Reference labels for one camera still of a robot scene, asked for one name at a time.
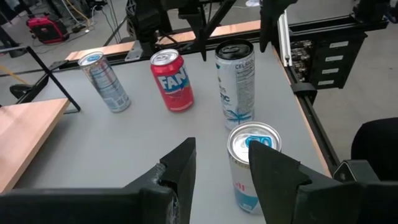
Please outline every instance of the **pull tab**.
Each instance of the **pull tab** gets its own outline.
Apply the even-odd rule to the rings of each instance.
[[[88,57],[87,62],[92,62],[92,61],[98,60],[98,59],[100,59],[100,57],[101,56],[99,56],[99,55],[90,56],[90,57]]]
[[[266,146],[273,147],[272,139],[269,136],[249,136],[244,142],[246,147],[249,147],[250,141],[259,141]]]
[[[163,61],[163,60],[167,60],[167,59],[169,59],[169,56],[168,55],[159,55],[159,56],[157,56],[156,58],[155,58],[155,61]]]
[[[224,47],[221,51],[223,53],[236,53],[236,52],[240,51],[240,48],[236,47],[236,46],[234,46],[234,47]]]

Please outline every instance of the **red fanta can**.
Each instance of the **red fanta can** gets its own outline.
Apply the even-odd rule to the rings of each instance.
[[[193,104],[187,69],[178,51],[165,49],[157,52],[150,58],[150,69],[170,111],[182,112]]]

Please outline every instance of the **silver can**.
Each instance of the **silver can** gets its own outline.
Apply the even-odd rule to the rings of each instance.
[[[130,106],[131,100],[104,53],[90,53],[82,57],[78,64],[113,113],[124,111]]]
[[[216,68],[225,126],[254,118],[254,51],[247,40],[227,40],[216,48]]]
[[[282,148],[278,132],[260,122],[240,124],[228,137],[228,157],[236,202],[244,211],[262,215],[249,167],[250,141],[259,141],[279,152]]]

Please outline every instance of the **soda can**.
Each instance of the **soda can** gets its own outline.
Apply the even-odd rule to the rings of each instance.
[[[150,69],[170,111],[182,112],[193,104],[192,87],[184,59],[174,49],[157,52],[150,58]]]
[[[254,118],[254,51],[247,40],[227,40],[216,48],[216,67],[225,126]]]
[[[131,100],[104,53],[90,53],[82,57],[78,64],[113,113],[124,111],[130,106]]]
[[[260,122],[240,124],[228,137],[228,157],[236,202],[245,212],[262,215],[249,167],[250,141],[259,141],[279,152],[282,148],[278,132]]]

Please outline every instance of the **wooden table edge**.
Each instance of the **wooden table edge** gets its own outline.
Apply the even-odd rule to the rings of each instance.
[[[49,128],[44,132],[43,136],[40,138],[40,140],[37,142],[37,144],[33,147],[33,150],[29,153],[29,155],[26,157],[25,161],[22,163],[22,165],[18,168],[16,171],[16,174],[11,178],[11,180],[4,186],[3,189],[0,190],[0,192],[6,192],[11,190],[18,182],[22,174],[25,172],[27,167],[29,166],[30,162],[32,162],[33,158],[39,151],[39,149],[42,147],[44,141],[48,138],[52,130],[54,129],[55,125],[59,122],[61,119],[63,112],[68,108],[70,102],[67,98],[64,98],[65,102],[61,109],[58,111],[57,115],[54,117],[54,119],[51,121]]]
[[[281,66],[282,68],[284,68],[282,62],[280,61],[280,58],[279,58],[279,56],[278,56],[278,53],[276,52],[276,50],[275,50],[274,47],[272,47],[272,48],[273,48],[273,51],[274,51],[274,55],[278,58],[278,62],[280,63],[280,66]],[[291,82],[290,82],[290,80],[289,80],[289,78],[288,78],[288,76],[287,76],[287,74],[286,74],[286,70],[284,70],[284,74],[285,74],[285,78],[287,79],[287,81],[289,82],[289,84],[291,84]],[[297,96],[294,96],[294,98],[296,99],[296,102],[297,102],[297,104],[298,104],[298,108],[300,109],[301,115],[303,116],[305,126],[307,127],[307,130],[308,130],[308,132],[309,132],[309,134],[310,134],[310,138],[311,138],[311,140],[312,140],[313,146],[315,147],[315,150],[317,151],[317,156],[319,157],[319,160],[320,160],[320,162],[321,162],[321,165],[322,165],[323,169],[325,170],[326,175],[327,175],[328,177],[331,177],[331,174],[330,174],[330,171],[329,171],[329,168],[328,168],[328,164],[326,163],[326,160],[325,160],[325,158],[323,157],[323,154],[322,154],[321,149],[320,149],[320,147],[319,147],[319,145],[318,145],[318,142],[317,142],[317,140],[315,139],[315,135],[313,134],[312,129],[311,129],[311,127],[310,127],[310,124],[308,123],[308,120],[307,120],[307,118],[305,117],[305,114],[304,114],[303,108],[302,108],[301,105],[300,105],[299,99],[297,98]]]
[[[249,22],[242,22],[239,24],[232,24],[232,25],[226,25],[226,26],[220,26],[217,27],[214,32],[211,34],[211,37],[216,37],[216,36],[221,36],[221,35],[227,35],[227,34],[237,34],[240,32],[247,32],[247,31],[252,31],[252,30],[257,30],[260,29],[260,21],[249,21]],[[185,41],[191,41],[195,39],[195,34],[193,32],[184,32],[181,34],[174,34],[170,35],[175,39],[177,42],[185,42]],[[172,44],[173,42],[169,40],[168,38],[163,38],[159,44]],[[114,44],[106,47],[97,47],[93,49],[87,49],[87,50],[80,50],[76,52],[72,52],[68,55],[68,57],[65,60],[78,60],[81,59],[83,56],[92,53],[92,52],[103,52],[105,55],[109,54],[116,54],[120,52],[127,52],[129,51],[132,46],[134,45],[133,42],[128,42],[128,43],[122,43],[122,44]]]

